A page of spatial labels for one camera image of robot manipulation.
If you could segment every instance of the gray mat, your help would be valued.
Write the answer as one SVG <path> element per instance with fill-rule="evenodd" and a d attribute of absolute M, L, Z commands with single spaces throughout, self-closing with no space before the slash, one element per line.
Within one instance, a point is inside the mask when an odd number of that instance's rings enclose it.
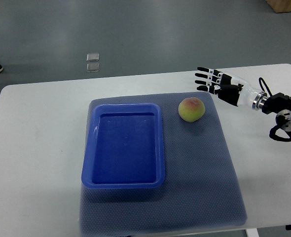
<path fill-rule="evenodd" d="M 206 107 L 205 115 L 194 123 L 178 115 L 178 105 L 186 97 L 198 97 Z M 210 94 L 94 100 L 89 106 L 87 127 L 94 107 L 120 103 L 156 103 L 161 107 L 166 178 L 153 190 L 115 192 L 82 187 L 82 236 L 128 236 L 245 223 L 238 180 Z"/>

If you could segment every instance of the blue plastic tray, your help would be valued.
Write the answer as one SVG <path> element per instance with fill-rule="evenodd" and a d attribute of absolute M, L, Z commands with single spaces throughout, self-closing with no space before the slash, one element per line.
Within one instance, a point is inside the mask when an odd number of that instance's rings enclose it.
<path fill-rule="evenodd" d="M 89 189 L 156 188 L 164 181 L 161 109 L 154 103 L 99 105 L 86 144 Z"/>

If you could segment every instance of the white table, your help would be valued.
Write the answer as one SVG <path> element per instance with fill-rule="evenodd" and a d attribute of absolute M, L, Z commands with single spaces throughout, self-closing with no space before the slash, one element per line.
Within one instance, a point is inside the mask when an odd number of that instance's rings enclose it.
<path fill-rule="evenodd" d="M 291 96 L 291 65 L 221 69 Z M 196 90 L 195 71 L 10 85 L 0 95 L 0 237 L 76 237 L 89 103 L 98 98 Z M 291 143 L 273 141 L 275 114 L 213 95 L 248 220 L 291 224 Z"/>

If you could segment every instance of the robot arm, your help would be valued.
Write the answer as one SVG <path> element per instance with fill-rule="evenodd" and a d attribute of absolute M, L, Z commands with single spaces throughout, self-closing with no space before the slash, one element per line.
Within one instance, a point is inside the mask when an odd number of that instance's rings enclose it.
<path fill-rule="evenodd" d="M 272 95 L 265 84 L 270 95 L 268 97 L 261 84 L 262 90 L 259 90 L 237 76 L 214 69 L 197 69 L 200 71 L 195 74 L 199 78 L 195 81 L 199 84 L 197 90 L 215 94 L 219 99 L 234 106 L 246 105 L 253 110 L 262 110 L 265 114 L 276 113 L 277 125 L 270 130 L 270 138 L 276 141 L 291 141 L 291 97 L 282 93 Z M 284 130 L 289 138 L 276 135 L 278 129 Z"/>

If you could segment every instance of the gray floor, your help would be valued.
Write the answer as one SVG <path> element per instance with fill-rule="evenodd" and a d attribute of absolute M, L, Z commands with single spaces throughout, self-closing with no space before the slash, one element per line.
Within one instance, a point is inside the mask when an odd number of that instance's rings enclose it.
<path fill-rule="evenodd" d="M 91 52 L 100 53 L 96 73 L 86 72 Z M 0 0 L 0 63 L 0 92 L 20 83 L 291 64 L 291 13 L 276 14 L 265 0 Z M 291 237 L 285 227 L 258 232 Z"/>

